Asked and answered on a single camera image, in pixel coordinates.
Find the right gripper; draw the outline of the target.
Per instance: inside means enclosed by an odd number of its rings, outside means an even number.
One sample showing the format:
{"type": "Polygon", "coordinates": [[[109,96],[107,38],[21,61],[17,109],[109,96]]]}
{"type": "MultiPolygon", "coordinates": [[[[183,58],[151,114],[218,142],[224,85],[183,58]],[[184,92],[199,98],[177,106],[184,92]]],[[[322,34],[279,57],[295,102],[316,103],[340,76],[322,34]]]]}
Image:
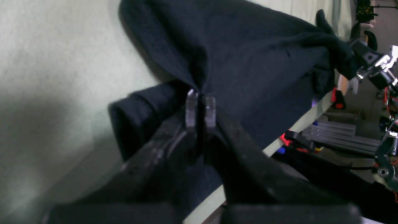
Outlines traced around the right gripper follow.
{"type": "Polygon", "coordinates": [[[350,40],[350,47],[360,65],[359,80],[368,78],[374,86],[397,85],[397,77],[390,70],[397,61],[397,46],[392,46],[391,55],[378,53],[359,39],[350,40]]]}

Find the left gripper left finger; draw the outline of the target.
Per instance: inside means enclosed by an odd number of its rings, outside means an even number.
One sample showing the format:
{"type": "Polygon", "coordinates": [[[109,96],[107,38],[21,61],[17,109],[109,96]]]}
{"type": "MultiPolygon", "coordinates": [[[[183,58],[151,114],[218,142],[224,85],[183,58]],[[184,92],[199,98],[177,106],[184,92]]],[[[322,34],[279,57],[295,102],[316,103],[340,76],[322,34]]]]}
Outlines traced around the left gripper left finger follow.
{"type": "Polygon", "coordinates": [[[103,187],[61,208],[94,209],[170,200],[199,156],[195,90],[139,91],[111,104],[109,115],[124,163],[103,187]]]}

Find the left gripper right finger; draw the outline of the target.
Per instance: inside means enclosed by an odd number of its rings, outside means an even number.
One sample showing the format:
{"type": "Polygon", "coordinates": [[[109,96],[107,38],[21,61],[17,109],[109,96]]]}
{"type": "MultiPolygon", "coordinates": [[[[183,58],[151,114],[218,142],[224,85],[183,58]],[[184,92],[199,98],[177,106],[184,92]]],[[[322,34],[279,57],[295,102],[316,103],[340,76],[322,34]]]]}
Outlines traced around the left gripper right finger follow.
{"type": "Polygon", "coordinates": [[[332,207],[344,200],[292,177],[260,148],[241,122],[204,95],[204,156],[223,181],[228,205],[285,204],[332,207]]]}

